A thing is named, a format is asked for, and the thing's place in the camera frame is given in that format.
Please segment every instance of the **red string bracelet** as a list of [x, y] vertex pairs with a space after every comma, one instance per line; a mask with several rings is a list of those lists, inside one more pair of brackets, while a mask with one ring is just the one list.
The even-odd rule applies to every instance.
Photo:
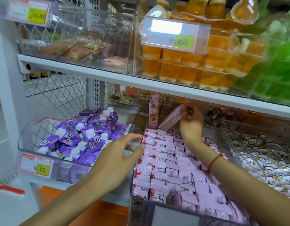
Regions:
[[205, 172], [206, 172], [207, 174], [210, 174], [210, 169], [211, 169], [213, 163], [214, 163], [214, 162], [215, 162], [219, 157], [224, 157], [224, 156], [225, 156], [224, 153], [220, 153], [218, 156], [216, 156], [215, 159], [213, 159], [212, 162], [210, 163], [210, 165], [209, 165], [209, 167], [208, 167], [208, 170], [206, 170]]

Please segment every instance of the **hand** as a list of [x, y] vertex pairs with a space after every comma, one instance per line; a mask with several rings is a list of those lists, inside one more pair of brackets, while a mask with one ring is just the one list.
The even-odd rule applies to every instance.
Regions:
[[[101, 151], [94, 166], [83, 179], [90, 184], [92, 192], [99, 193], [103, 197], [121, 184], [145, 149], [144, 144], [135, 148], [128, 143], [131, 141], [140, 143], [142, 139], [143, 136], [140, 134], [129, 133], [109, 143]], [[132, 155], [124, 158], [124, 149], [132, 151]]]
[[183, 106], [181, 109], [182, 118], [180, 130], [183, 140], [187, 146], [203, 143], [201, 139], [203, 130], [203, 116], [196, 106], [193, 107], [193, 110], [193, 115], [189, 119], [187, 108]]

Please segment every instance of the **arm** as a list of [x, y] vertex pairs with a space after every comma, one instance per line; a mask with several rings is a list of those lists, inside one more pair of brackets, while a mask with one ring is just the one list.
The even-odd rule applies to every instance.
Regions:
[[[144, 144], [135, 148], [128, 143], [141, 142], [142, 139], [142, 135], [130, 133], [109, 143], [81, 182], [67, 188], [59, 197], [20, 226], [69, 225], [97, 200], [121, 184], [145, 148]], [[132, 151], [132, 155], [124, 158], [124, 149]]]
[[[208, 168], [218, 153], [201, 140], [202, 120], [202, 115], [196, 108], [191, 119], [188, 119], [187, 110], [184, 108], [181, 134], [189, 150]], [[260, 226], [290, 225], [288, 197], [222, 157], [213, 163], [210, 171]]]

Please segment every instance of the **white bottle cap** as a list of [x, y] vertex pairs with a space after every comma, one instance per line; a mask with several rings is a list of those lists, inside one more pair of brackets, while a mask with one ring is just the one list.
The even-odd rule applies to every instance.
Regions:
[[85, 126], [82, 123], [79, 123], [76, 125], [76, 130], [80, 131], [81, 129], [85, 128]]
[[66, 130], [64, 128], [59, 128], [55, 132], [55, 135], [59, 136], [59, 138], [63, 137], [66, 134]]
[[102, 140], [108, 140], [108, 134], [107, 133], [102, 133], [100, 139], [102, 139]]
[[88, 129], [87, 130], [87, 137], [91, 138], [94, 137], [96, 135], [95, 130], [94, 129]]
[[79, 148], [80, 150], [83, 150], [84, 148], [86, 148], [86, 146], [87, 146], [87, 143], [85, 143], [84, 141], [80, 141], [80, 142], [78, 143], [78, 148]]
[[107, 110], [109, 111], [109, 112], [113, 112], [114, 111], [114, 108], [113, 108], [113, 106], [109, 106], [108, 108], [107, 108]]
[[107, 146], [110, 142], [112, 142], [111, 140], [106, 140], [104, 143], [104, 146]]
[[71, 157], [77, 158], [80, 156], [80, 149], [78, 147], [75, 147], [71, 150]]
[[41, 147], [41, 148], [39, 148], [39, 150], [37, 150], [37, 153], [45, 155], [46, 153], [48, 153], [48, 151], [49, 151], [48, 147]]
[[106, 120], [106, 119], [107, 119], [107, 116], [105, 114], [100, 115], [100, 120]]
[[108, 110], [104, 110], [103, 111], [103, 114], [106, 115], [106, 116], [108, 116], [110, 114], [110, 112]]
[[69, 156], [69, 157], [65, 157], [64, 160], [71, 161], [72, 162], [73, 161], [73, 158]]

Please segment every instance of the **yellow price sticker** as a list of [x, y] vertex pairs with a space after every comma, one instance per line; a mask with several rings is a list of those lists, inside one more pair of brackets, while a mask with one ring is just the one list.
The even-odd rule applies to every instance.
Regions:
[[36, 8], [30, 8], [28, 12], [28, 22], [35, 24], [45, 24], [47, 18], [47, 10], [41, 10]]
[[173, 46], [184, 50], [193, 50], [196, 35], [177, 35], [174, 39]]
[[36, 165], [36, 172], [35, 172], [36, 174], [49, 176], [49, 172], [50, 172], [50, 166], [43, 165], [40, 163]]

